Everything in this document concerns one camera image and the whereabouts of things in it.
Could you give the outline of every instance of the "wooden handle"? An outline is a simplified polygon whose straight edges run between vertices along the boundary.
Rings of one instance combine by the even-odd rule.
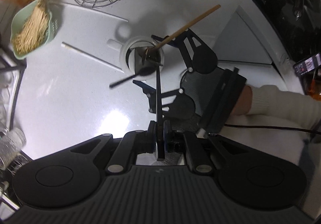
[[[155,51],[162,46],[166,45],[170,41],[172,41],[175,37],[179,36],[181,33],[183,33],[187,28],[190,28],[191,26],[195,25],[197,22],[201,21],[203,18],[207,17],[209,14],[213,13],[215,10],[218,10],[220,8],[220,5],[216,5],[215,7],[207,10],[205,13],[201,14],[194,20],[188,22],[185,26],[177,30],[174,34],[171,36],[165,38],[162,42],[158,43],[154,48],[150,49],[149,51]]]

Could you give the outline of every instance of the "bundle of noodles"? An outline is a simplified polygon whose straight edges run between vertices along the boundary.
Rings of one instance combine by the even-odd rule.
[[[27,54],[39,47],[45,38],[48,22],[46,1],[38,0],[22,31],[12,39],[15,51],[19,54]]]

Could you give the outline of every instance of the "silver screw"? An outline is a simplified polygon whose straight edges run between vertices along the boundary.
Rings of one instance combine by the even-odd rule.
[[[202,164],[196,167],[196,170],[200,173],[208,173],[212,170],[212,167],[206,164]]]
[[[109,165],[107,168],[107,170],[109,170],[112,173],[121,172],[121,171],[123,171],[123,169],[124,169],[124,167],[119,164],[112,164],[112,165]]]

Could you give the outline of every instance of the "spoon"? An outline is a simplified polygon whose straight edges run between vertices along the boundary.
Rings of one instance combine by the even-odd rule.
[[[111,84],[109,85],[109,88],[112,89],[112,88],[114,88],[114,87],[116,87],[116,86],[118,86],[118,85],[120,85],[120,84],[122,84],[122,83],[124,83],[124,82],[126,82],[126,81],[128,81],[128,80],[130,80],[130,79],[133,79],[133,78],[135,78],[136,76],[139,76],[139,75],[140,75],[140,76],[150,75],[150,74],[152,74],[153,72],[155,72],[155,70],[156,70],[156,67],[151,67],[151,66],[149,66],[149,67],[143,67],[142,69],[139,70],[139,72],[138,72],[137,74],[134,74],[134,75],[131,75],[131,76],[126,77],[126,78],[124,78],[124,79],[121,79],[121,80],[119,80],[119,81],[117,81],[117,82],[115,82],[115,83],[111,83]]]

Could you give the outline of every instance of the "white stick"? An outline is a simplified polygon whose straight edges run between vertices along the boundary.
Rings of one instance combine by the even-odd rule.
[[[102,11],[94,10],[92,8],[87,8],[87,7],[78,6],[78,5],[74,5],[74,4],[70,4],[70,3],[58,2],[58,1],[52,1],[52,0],[49,0],[49,4],[72,6],[72,7],[81,9],[81,10],[91,11],[92,13],[98,13],[98,14],[102,14],[102,15],[105,15],[105,16],[108,16],[108,17],[113,17],[113,18],[122,20],[124,22],[128,22],[128,19],[125,19],[125,18],[122,18],[122,17],[119,17],[119,16],[115,16],[115,15],[112,15],[112,14],[108,14],[108,13],[105,13],[105,12],[102,12]]]
[[[75,53],[78,53],[78,54],[81,54],[82,56],[85,56],[85,57],[87,57],[87,58],[89,58],[89,59],[91,59],[91,60],[94,60],[94,61],[96,61],[96,62],[98,62],[98,63],[101,63],[101,64],[103,64],[103,65],[105,65],[105,66],[108,66],[108,67],[110,67],[110,68],[113,68],[113,69],[115,69],[115,70],[117,70],[117,71],[119,71],[119,72],[124,72],[121,68],[119,68],[118,66],[115,66],[115,65],[113,65],[113,64],[111,64],[111,63],[108,63],[108,62],[106,62],[105,60],[102,60],[102,59],[100,59],[100,58],[98,58],[98,57],[95,57],[95,56],[93,56],[93,55],[91,55],[91,54],[88,54],[88,53],[86,53],[86,52],[84,52],[84,51],[82,51],[82,50],[80,50],[80,49],[78,49],[78,48],[76,48],[76,47],[73,47],[73,46],[71,46],[71,45],[68,45],[67,43],[65,43],[65,42],[62,42],[61,43],[61,46],[62,47],[64,47],[64,48],[66,48],[66,49],[69,49],[69,50],[71,50],[71,51],[73,51],[73,52],[75,52]]]

